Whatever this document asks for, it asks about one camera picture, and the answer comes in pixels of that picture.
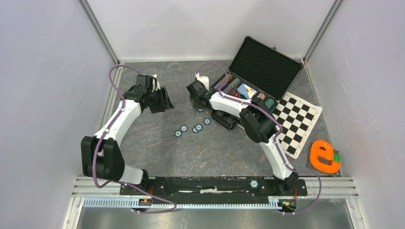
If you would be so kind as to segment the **purple chip stack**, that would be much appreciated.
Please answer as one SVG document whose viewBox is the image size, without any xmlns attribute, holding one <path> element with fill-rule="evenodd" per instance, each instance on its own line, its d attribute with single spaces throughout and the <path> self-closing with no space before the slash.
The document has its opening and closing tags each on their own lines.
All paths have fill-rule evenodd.
<svg viewBox="0 0 405 229">
<path fill-rule="evenodd" d="M 224 93 L 224 94 L 229 94 L 233 89 L 234 89 L 234 87 L 232 87 L 231 85 L 228 85 L 228 86 L 223 90 L 223 93 Z"/>
</svg>

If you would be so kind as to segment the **brown chip stack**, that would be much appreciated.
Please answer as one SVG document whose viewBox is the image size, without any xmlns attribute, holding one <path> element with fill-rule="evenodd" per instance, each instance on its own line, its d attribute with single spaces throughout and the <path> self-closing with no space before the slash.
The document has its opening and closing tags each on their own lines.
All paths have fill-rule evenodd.
<svg viewBox="0 0 405 229">
<path fill-rule="evenodd" d="M 226 74 L 220 81 L 220 85 L 226 85 L 228 82 L 232 81 L 233 76 L 231 74 Z"/>
</svg>

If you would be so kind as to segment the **pink chip stack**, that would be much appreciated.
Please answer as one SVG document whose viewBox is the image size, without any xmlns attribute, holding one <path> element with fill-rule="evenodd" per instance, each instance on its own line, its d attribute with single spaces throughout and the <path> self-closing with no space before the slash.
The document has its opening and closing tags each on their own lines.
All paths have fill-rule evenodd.
<svg viewBox="0 0 405 229">
<path fill-rule="evenodd" d="M 261 100 L 266 100 L 266 95 L 263 93 L 259 93 L 256 97 L 260 98 Z"/>
</svg>

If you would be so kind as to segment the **black poker set case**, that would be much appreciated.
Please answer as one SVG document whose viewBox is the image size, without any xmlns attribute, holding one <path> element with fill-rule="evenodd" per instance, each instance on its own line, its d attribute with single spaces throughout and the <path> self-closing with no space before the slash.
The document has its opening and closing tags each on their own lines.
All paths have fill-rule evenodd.
<svg viewBox="0 0 405 229">
<path fill-rule="evenodd" d="M 273 99 L 276 103 L 286 93 L 296 76 L 301 72 L 303 65 L 298 61 L 280 53 L 275 48 L 266 46 L 252 37 L 245 37 L 236 56 L 232 60 L 227 71 L 233 79 L 240 79 L 242 83 L 254 88 L 257 93 L 251 103 L 260 106 L 267 112 L 272 112 L 265 105 L 265 100 L 256 96 L 259 93 L 266 95 L 266 99 Z M 220 85 L 225 75 L 212 83 L 212 88 L 220 88 L 222 91 L 232 82 Z"/>
</svg>

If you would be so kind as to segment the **green blue chip stack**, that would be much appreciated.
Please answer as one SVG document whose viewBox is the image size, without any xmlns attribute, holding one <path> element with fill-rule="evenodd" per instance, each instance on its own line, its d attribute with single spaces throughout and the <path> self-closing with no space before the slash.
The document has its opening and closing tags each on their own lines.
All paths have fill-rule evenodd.
<svg viewBox="0 0 405 229">
<path fill-rule="evenodd" d="M 268 98 L 268 99 L 265 100 L 265 105 L 270 110 L 274 109 L 275 104 L 276 104 L 276 102 L 273 99 Z"/>
</svg>

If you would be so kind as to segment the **red triangular card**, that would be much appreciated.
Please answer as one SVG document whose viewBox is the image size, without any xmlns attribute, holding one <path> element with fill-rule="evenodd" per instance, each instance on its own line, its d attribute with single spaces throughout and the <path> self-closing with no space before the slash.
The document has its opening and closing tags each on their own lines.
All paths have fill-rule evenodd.
<svg viewBox="0 0 405 229">
<path fill-rule="evenodd" d="M 233 97 L 236 97 L 236 98 L 241 98 L 241 95 L 240 95 L 240 93 L 239 93 L 239 91 L 238 91 L 237 88 L 234 88 L 234 89 L 229 93 L 229 95 L 230 95 L 230 96 L 233 96 Z"/>
</svg>

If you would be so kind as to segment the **blue card deck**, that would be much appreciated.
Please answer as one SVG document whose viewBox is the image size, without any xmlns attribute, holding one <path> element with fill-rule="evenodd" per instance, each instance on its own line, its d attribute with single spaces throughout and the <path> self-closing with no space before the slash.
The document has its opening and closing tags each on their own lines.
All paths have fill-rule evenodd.
<svg viewBox="0 0 405 229">
<path fill-rule="evenodd" d="M 257 91 L 250 87 L 249 85 L 242 83 L 238 88 L 238 92 L 240 93 L 241 96 L 243 96 L 246 99 L 252 99 Z"/>
</svg>

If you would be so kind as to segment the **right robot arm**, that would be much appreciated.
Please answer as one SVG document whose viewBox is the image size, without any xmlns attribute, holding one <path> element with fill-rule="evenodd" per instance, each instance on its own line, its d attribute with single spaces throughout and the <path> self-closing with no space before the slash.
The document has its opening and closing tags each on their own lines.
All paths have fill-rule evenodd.
<svg viewBox="0 0 405 229">
<path fill-rule="evenodd" d="M 228 130 L 241 125 L 249 139 L 260 145 L 271 164 L 276 189 L 280 194 L 287 195 L 295 189 L 299 175 L 281 148 L 278 136 L 282 126 L 264 100 L 258 97 L 253 100 L 240 99 L 216 89 L 208 90 L 199 80 L 186 88 L 190 93 L 192 108 L 210 108 L 213 120 Z"/>
</svg>

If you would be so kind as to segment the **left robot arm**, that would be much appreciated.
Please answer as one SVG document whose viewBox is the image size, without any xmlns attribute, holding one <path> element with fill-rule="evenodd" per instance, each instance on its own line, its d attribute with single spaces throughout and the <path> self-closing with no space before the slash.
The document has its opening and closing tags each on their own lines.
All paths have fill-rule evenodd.
<svg viewBox="0 0 405 229">
<path fill-rule="evenodd" d="M 136 83 L 121 95 L 117 110 L 94 135 L 81 141 L 83 174 L 87 177 L 131 183 L 138 194 L 149 191 L 150 181 L 144 169 L 125 163 L 120 144 L 132 123 L 148 108 L 152 114 L 173 109 L 166 87 L 156 75 L 139 74 Z"/>
</svg>

